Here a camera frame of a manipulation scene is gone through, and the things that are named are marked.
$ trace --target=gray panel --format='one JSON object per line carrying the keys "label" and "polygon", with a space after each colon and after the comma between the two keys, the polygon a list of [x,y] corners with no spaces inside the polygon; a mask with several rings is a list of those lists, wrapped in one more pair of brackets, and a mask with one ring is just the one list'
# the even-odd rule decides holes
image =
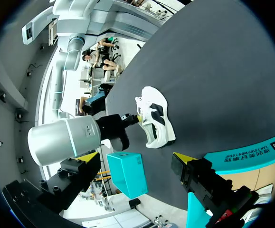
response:
{"label": "gray panel", "polygon": [[149,195],[175,207],[187,209],[187,193],[171,170],[173,152],[200,158],[275,136],[275,46],[237,1],[197,0],[168,20],[115,84],[108,113],[135,114],[145,86],[166,97],[177,140],[147,149],[135,125],[127,151],[142,153]]}

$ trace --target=cyan box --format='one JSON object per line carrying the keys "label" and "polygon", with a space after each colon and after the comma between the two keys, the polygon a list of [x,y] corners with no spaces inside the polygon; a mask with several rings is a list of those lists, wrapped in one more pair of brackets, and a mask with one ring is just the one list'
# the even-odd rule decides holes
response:
{"label": "cyan box", "polygon": [[113,184],[130,199],[148,192],[140,153],[107,154]]}

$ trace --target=white robot arm segment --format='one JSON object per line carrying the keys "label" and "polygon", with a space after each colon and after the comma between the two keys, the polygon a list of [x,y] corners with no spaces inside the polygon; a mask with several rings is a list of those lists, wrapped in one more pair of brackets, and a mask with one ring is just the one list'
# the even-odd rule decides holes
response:
{"label": "white robot arm segment", "polygon": [[97,0],[57,0],[53,7],[53,14],[86,17],[90,15],[96,3]]}

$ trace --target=screw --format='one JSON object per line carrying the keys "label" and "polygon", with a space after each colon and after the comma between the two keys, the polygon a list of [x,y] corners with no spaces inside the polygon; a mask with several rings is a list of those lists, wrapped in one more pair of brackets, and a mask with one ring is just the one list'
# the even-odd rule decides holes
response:
{"label": "screw", "polygon": [[56,194],[56,193],[61,192],[61,190],[60,190],[60,188],[58,186],[54,186],[53,187],[53,192]]}
{"label": "screw", "polygon": [[47,187],[47,181],[46,180],[40,180],[39,183],[40,183],[41,187],[43,187],[43,188]]}

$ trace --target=robotic arm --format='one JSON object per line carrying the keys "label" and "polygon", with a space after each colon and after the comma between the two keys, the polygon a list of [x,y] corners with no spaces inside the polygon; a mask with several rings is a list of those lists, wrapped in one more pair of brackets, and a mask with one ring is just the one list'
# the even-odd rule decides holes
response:
{"label": "robotic arm", "polygon": [[52,70],[50,104],[55,119],[62,103],[63,72],[76,71],[80,53],[107,37],[147,41],[163,21],[120,0],[56,0],[22,28],[23,43],[29,44],[57,19],[59,52]]}

